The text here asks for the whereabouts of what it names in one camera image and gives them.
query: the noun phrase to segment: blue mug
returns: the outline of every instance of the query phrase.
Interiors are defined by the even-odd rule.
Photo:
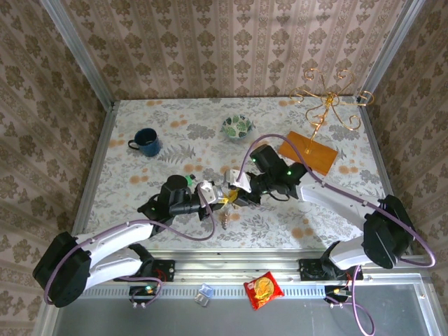
[[[154,156],[160,152],[160,142],[157,132],[152,128],[140,129],[133,140],[127,142],[129,148],[141,151],[146,156]]]

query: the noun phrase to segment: metal frame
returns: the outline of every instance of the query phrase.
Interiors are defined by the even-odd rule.
[[[375,91],[424,4],[425,0],[406,1],[361,90]]]
[[[85,74],[98,99],[103,104],[104,109],[109,111],[113,104],[112,92],[109,91],[99,70],[96,68],[95,63],[88,53],[88,49],[81,41],[61,1],[42,0],[41,3],[50,15],[51,20],[55,23],[57,30],[75,57],[76,62]]]
[[[76,214],[75,223],[73,225],[72,234],[77,235],[84,231],[89,220],[90,211],[92,210],[93,201],[97,192],[99,177],[106,157],[107,148],[112,135],[112,129],[115,126],[115,120],[120,107],[120,102],[115,103],[107,110],[106,118],[104,119],[101,135],[99,136],[97,149],[93,157],[92,165],[90,166],[89,176],[85,183],[85,188],[81,202],[79,204],[78,213]],[[36,319],[36,325],[33,329],[33,335],[51,335],[55,327],[58,308],[55,306],[48,306],[42,302],[41,308]]]
[[[383,189],[387,194],[393,195],[392,185],[389,181],[389,176],[387,175],[386,166],[384,166],[383,157],[381,156],[381,152],[379,151],[377,138],[375,133],[373,132],[372,124],[370,123],[369,116],[367,114],[367,109],[365,106],[359,107],[359,113],[361,114],[361,119],[363,120],[365,133],[367,134],[367,138],[369,139],[369,144],[372,149],[373,158],[378,168],[379,179],[381,180],[381,184],[383,185]]]
[[[103,168],[104,158],[106,157],[107,148],[111,139],[112,130],[115,126],[115,119],[117,118],[118,108],[120,102],[115,103],[110,111],[106,114],[104,119],[101,135],[99,136],[97,149],[93,157],[92,165],[90,166],[89,176],[85,183],[83,196],[79,204],[78,213],[76,214],[75,223],[71,233],[78,235],[82,233],[89,221],[90,211],[92,210],[93,201],[97,192],[99,177]]]
[[[321,252],[301,250],[182,250],[155,251],[156,258],[176,260],[176,276],[167,289],[179,290],[178,295],[168,295],[177,298],[189,291],[190,298],[194,286],[207,282],[216,289],[235,289],[245,281],[251,281],[267,270],[271,271],[279,285],[289,290],[290,299],[300,299],[297,293],[301,288],[320,288],[321,285],[343,285],[344,281],[307,281],[300,280],[298,258],[319,258]],[[422,256],[409,257],[415,261],[423,261]],[[443,317],[442,308],[438,302],[435,290],[429,281],[430,275],[426,269],[415,268],[410,264],[399,262],[394,269],[383,269],[374,264],[363,266],[364,281],[358,286],[413,285],[420,309],[430,335],[448,335],[447,323]],[[145,284],[133,282],[132,285]],[[128,293],[130,284],[109,282],[91,289],[79,300],[94,300],[106,298],[123,298]],[[240,298],[241,293],[227,295],[228,298]],[[52,312],[51,319],[46,323],[46,333],[35,335],[51,335],[55,326],[57,311]]]

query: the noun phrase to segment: orange plate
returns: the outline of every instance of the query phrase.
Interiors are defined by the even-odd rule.
[[[306,154],[305,149],[307,149],[309,145],[309,138],[306,138],[293,131],[289,132],[287,138],[293,144],[295,144],[300,154],[302,154],[305,162],[311,167],[311,169],[322,175],[328,174],[331,166],[333,165],[333,162],[336,160],[336,150],[313,141],[313,144],[311,145],[311,152],[309,154]],[[286,156],[287,158],[290,158],[296,162],[300,162],[299,157],[295,154],[291,146],[289,146],[289,144],[287,144],[286,142],[283,142],[280,146],[279,154]]]

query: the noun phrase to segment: mug handle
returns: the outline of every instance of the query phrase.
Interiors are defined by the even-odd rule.
[[[129,148],[131,148],[131,149],[135,149],[136,151],[139,150],[139,147],[132,147],[131,144],[136,144],[136,143],[134,142],[134,140],[129,140],[129,141],[127,142],[127,145],[128,145]]]

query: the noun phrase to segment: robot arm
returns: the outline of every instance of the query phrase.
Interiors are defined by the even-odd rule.
[[[313,202],[333,210],[364,232],[362,237],[350,241],[336,241],[321,258],[323,271],[331,279],[345,275],[345,270],[366,263],[375,263],[391,269],[409,247],[413,236],[392,220],[366,206],[371,203],[389,212],[414,229],[400,200],[388,195],[384,199],[358,194],[338,185],[318,183],[300,163],[288,166],[270,146],[263,145],[251,153],[251,159],[261,174],[248,174],[250,189],[238,185],[235,204],[259,204],[261,196],[272,191],[297,200]],[[238,171],[229,171],[226,181],[236,181]],[[341,195],[332,188],[343,190]],[[357,196],[364,203],[353,201],[348,195]]]
[[[397,198],[389,195],[385,199],[377,199],[345,190],[346,195],[361,197],[366,203],[354,202],[351,198],[315,182],[302,164],[293,163],[288,166],[271,146],[263,145],[255,149],[251,153],[251,159],[261,174],[243,174],[241,179],[237,178],[239,171],[236,170],[225,174],[225,181],[232,189],[230,198],[236,205],[243,207],[260,204],[264,194],[276,191],[288,198],[332,209],[364,231],[362,237],[336,241],[322,255],[318,268],[326,275],[326,279],[339,279],[350,267],[370,262],[383,268],[392,268],[413,240],[412,235],[392,220],[365,206],[367,202],[375,204],[413,229]],[[152,221],[171,225],[174,217],[181,214],[198,213],[202,220],[209,215],[205,211],[206,203],[215,211],[224,205],[226,198],[221,187],[213,182],[200,183],[191,192],[187,179],[174,175],[163,184],[160,194],[151,197],[137,211]],[[135,243],[161,231],[161,227],[137,220],[123,224],[118,229],[108,229],[99,236],[91,233],[72,237],[64,232],[48,247],[33,271],[33,277],[45,288],[56,266],[75,247],[79,248],[56,272],[48,293],[56,307],[68,305],[85,289],[111,279],[129,275],[157,277],[154,258],[142,245]],[[174,267],[174,260],[167,262]]]
[[[162,186],[159,195],[152,197],[139,208],[150,219],[171,225],[178,214],[197,212],[203,219],[206,204],[212,209],[222,207],[222,191],[213,183],[200,183],[195,192],[187,187],[183,176],[170,176]],[[78,298],[82,292],[101,282],[126,276],[159,277],[161,265],[168,264],[173,269],[174,260],[154,260],[140,244],[161,232],[147,220],[135,220],[104,232],[92,232],[72,237],[63,232],[53,239],[42,259],[33,271],[33,277],[42,288],[50,282],[48,297],[56,307],[64,307]],[[50,278],[68,253],[75,250]]]

